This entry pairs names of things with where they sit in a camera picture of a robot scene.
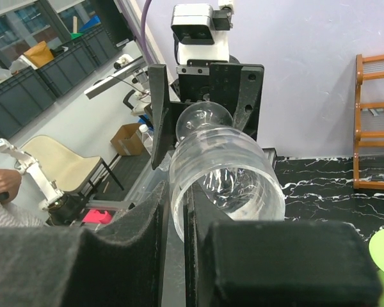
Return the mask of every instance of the person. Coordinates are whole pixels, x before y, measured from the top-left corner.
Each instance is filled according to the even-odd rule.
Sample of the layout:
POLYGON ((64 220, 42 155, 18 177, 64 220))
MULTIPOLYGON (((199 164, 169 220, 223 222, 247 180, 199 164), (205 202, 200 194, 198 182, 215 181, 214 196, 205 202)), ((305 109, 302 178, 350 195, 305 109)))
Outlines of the person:
POLYGON ((12 203, 19 193, 21 175, 12 169, 0 169, 0 194, 8 193, 7 199, 0 198, 0 227, 42 226, 43 222, 23 208, 12 203))

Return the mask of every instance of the plastic bottle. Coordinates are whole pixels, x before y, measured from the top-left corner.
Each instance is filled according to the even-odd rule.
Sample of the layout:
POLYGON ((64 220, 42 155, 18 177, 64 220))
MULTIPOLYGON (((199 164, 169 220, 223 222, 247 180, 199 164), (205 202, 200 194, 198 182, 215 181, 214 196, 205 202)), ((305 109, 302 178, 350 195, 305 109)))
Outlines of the plastic bottle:
MULTIPOLYGON (((150 155, 152 155, 152 147, 154 144, 154 132, 149 130, 147 125, 140 125, 140 132, 142 133, 142 143, 145 149, 150 155)), ((169 154, 165 155, 162 163, 158 166, 161 171, 168 171, 171 163, 171 157, 169 154)))

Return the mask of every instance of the plastic crate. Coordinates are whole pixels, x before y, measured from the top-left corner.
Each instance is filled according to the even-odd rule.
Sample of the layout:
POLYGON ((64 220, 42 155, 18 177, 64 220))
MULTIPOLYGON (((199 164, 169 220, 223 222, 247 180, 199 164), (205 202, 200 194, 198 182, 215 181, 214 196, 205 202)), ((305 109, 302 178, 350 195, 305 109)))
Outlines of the plastic crate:
POLYGON ((0 83, 0 136, 12 137, 55 100, 54 93, 31 67, 0 83))
POLYGON ((114 58, 120 50, 115 47, 101 25, 90 28, 84 32, 80 39, 84 42, 91 55, 97 59, 98 66, 114 58))
POLYGON ((82 42, 78 41, 69 50, 57 56, 37 72, 50 89, 61 97, 88 77, 96 68, 96 62, 82 42))

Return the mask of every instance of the human hand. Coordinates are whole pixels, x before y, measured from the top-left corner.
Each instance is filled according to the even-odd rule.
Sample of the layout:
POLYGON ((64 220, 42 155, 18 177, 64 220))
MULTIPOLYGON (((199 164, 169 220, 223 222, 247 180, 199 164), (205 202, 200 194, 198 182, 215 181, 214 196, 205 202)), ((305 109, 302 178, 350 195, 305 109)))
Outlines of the human hand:
POLYGON ((0 169, 0 193, 16 194, 21 185, 21 175, 12 169, 0 169))

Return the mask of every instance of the wooden dish rack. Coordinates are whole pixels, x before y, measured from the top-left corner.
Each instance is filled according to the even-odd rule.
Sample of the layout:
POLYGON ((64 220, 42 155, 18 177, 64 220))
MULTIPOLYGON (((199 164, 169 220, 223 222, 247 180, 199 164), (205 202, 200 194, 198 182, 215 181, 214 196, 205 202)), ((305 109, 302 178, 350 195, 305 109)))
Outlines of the wooden dish rack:
POLYGON ((361 87, 364 81, 384 79, 384 55, 363 58, 361 54, 356 57, 356 95, 355 95, 355 133, 353 156, 353 185, 355 189, 381 189, 384 182, 360 180, 359 152, 361 147, 384 147, 384 131, 362 132, 361 112, 363 109, 384 107, 384 102, 370 104, 361 103, 361 87), (370 64, 370 72, 364 73, 364 66, 370 64))

